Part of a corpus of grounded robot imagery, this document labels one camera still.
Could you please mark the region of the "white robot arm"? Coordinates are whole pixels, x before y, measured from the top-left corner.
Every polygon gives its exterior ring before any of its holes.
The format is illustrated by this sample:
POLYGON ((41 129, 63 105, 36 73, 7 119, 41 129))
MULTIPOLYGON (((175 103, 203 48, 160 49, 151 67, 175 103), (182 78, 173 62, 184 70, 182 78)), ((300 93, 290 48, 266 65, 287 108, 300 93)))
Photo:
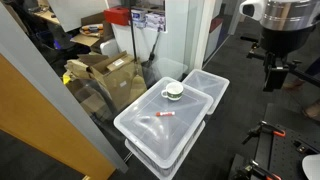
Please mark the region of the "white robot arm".
POLYGON ((260 46, 284 57, 300 49, 319 23, 320 0, 244 0, 239 12, 260 23, 260 46))

